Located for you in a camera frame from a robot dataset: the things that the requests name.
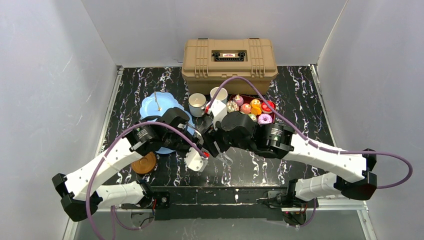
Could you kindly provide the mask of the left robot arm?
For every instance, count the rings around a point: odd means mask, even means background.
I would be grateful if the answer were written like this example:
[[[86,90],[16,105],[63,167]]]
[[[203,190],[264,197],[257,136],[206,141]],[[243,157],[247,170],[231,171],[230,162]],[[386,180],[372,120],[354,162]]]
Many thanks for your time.
[[[188,131],[189,115],[178,107],[162,116],[151,115],[127,128],[104,152],[69,174],[52,177],[63,210],[74,222],[94,214],[98,208],[133,204],[148,207],[155,199],[145,180],[127,184],[104,183],[124,167],[160,148],[179,152],[188,167],[202,171],[209,155],[202,151],[202,138]]]

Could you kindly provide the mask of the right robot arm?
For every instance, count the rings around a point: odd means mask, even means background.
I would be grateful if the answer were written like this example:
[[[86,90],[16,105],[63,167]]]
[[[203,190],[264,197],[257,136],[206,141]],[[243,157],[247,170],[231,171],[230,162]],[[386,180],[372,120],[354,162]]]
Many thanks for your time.
[[[205,128],[202,137],[203,147],[214,157],[229,148],[238,148],[260,157],[300,162],[327,172],[291,180],[282,199],[286,203],[306,203],[330,195],[365,201],[377,189],[377,176],[372,173],[375,154],[347,154],[340,148],[305,140],[283,124],[258,124],[246,114],[230,112]]]

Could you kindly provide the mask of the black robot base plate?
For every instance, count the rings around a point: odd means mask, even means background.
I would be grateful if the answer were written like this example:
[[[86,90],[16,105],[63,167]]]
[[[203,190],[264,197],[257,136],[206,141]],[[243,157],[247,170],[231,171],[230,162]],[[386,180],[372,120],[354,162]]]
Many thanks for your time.
[[[266,219],[306,222],[308,211],[319,204],[287,193],[286,187],[154,186],[156,220]]]

